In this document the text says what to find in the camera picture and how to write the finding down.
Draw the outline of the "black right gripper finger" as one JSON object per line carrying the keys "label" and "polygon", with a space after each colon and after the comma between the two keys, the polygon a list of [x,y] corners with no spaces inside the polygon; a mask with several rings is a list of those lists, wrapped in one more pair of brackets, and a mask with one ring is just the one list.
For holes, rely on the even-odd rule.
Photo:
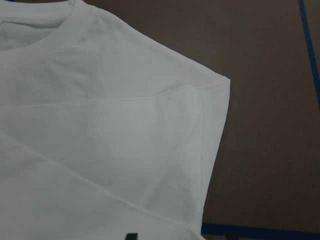
{"label": "black right gripper finger", "polygon": [[138,234],[136,232],[127,233],[125,240],[138,240]]}

